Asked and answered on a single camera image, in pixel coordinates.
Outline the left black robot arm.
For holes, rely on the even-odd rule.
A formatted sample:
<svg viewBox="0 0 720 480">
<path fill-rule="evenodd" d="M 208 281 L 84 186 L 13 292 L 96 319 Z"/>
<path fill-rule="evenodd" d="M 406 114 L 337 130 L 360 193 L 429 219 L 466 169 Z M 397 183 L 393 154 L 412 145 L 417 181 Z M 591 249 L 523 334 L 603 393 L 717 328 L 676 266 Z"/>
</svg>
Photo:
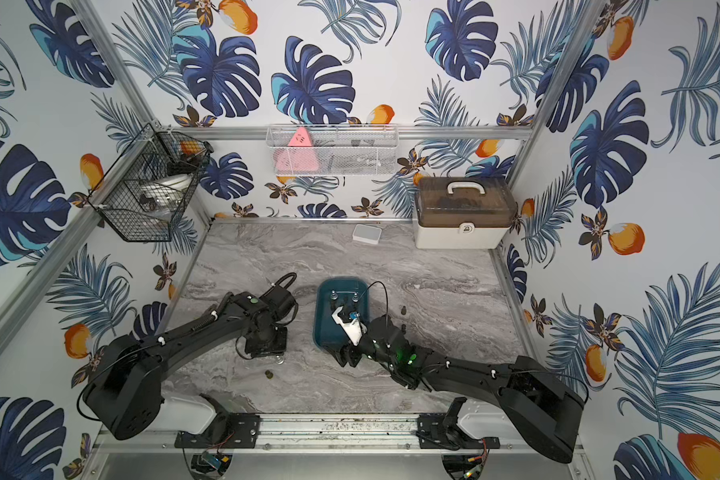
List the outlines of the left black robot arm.
<svg viewBox="0 0 720 480">
<path fill-rule="evenodd" d="M 243 337 L 250 357 L 284 353 L 287 328 L 280 321 L 296 306 L 291 293 L 280 287 L 260 297 L 228 293 L 199 318 L 161 335 L 118 337 L 104 348 L 78 402 L 116 439 L 133 438 L 169 403 L 163 381 L 207 351 Z"/>
</svg>

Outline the teal plastic storage box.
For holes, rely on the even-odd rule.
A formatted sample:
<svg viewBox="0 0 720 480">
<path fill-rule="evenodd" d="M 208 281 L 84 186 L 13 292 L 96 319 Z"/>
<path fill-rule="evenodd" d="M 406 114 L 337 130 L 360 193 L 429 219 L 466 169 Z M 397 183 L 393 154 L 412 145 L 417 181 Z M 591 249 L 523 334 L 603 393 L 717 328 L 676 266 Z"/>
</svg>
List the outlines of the teal plastic storage box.
<svg viewBox="0 0 720 480">
<path fill-rule="evenodd" d="M 337 300 L 330 299 L 332 291 L 339 294 Z M 359 292 L 358 302 L 352 301 L 353 292 Z M 313 339 L 316 346 L 326 353 L 333 353 L 350 342 L 342 328 L 331 317 L 333 310 L 338 306 L 358 312 L 361 322 L 368 327 L 370 323 L 368 284 L 357 277 L 332 277 L 320 284 L 315 302 Z"/>
</svg>

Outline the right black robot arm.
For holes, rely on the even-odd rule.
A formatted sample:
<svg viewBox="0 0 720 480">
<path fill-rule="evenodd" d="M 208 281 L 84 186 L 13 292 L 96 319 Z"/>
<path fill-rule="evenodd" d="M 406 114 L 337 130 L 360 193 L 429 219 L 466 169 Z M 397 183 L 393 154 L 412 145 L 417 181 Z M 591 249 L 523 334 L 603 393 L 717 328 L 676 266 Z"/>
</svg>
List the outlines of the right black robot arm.
<svg viewBox="0 0 720 480">
<path fill-rule="evenodd" d="M 378 363 L 399 385 L 457 394 L 500 408 L 526 444 L 558 463 L 573 459 L 585 400 L 533 358 L 481 364 L 409 342 L 386 316 L 355 326 L 324 347 L 340 366 L 363 358 Z"/>
</svg>

